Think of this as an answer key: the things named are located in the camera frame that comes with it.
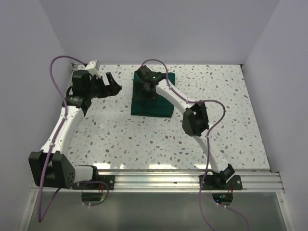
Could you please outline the dark green surgical cloth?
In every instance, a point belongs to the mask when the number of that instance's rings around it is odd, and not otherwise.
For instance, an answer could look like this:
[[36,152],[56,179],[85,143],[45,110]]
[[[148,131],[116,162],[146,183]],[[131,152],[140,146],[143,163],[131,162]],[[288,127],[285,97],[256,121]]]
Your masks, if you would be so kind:
[[132,103],[130,113],[132,116],[172,117],[174,105],[164,97],[158,95],[155,99],[146,99],[141,96],[140,79],[134,74]]

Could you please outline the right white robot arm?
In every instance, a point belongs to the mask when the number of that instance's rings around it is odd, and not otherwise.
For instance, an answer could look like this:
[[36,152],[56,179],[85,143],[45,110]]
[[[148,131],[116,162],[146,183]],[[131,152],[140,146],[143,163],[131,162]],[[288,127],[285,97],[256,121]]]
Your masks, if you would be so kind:
[[[203,187],[204,183],[210,182],[219,189],[227,188],[231,184],[235,170],[224,157],[216,156],[215,149],[210,144],[210,132],[224,118],[226,114],[225,106],[217,100],[190,100],[169,81],[168,72],[154,72],[146,65],[143,65],[134,72],[134,76],[137,78],[134,80],[135,90],[142,99],[156,100],[164,98],[182,114],[184,133],[193,137],[207,156],[205,175],[212,172],[210,176],[205,176],[201,180],[200,186]],[[217,103],[223,109],[221,118],[213,125],[209,124],[205,105],[207,102]]]

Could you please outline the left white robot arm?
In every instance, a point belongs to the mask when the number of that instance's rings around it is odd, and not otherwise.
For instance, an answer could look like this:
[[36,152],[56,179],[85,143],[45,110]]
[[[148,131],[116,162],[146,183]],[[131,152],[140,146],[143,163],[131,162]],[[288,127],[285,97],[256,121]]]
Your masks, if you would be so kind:
[[97,71],[77,70],[67,89],[65,102],[54,130],[38,152],[31,152],[29,164],[35,184],[40,187],[70,189],[84,183],[89,189],[99,186],[98,169],[91,165],[73,165],[67,157],[73,136],[85,118],[92,99],[116,96],[121,86],[112,74],[105,74],[108,84]]

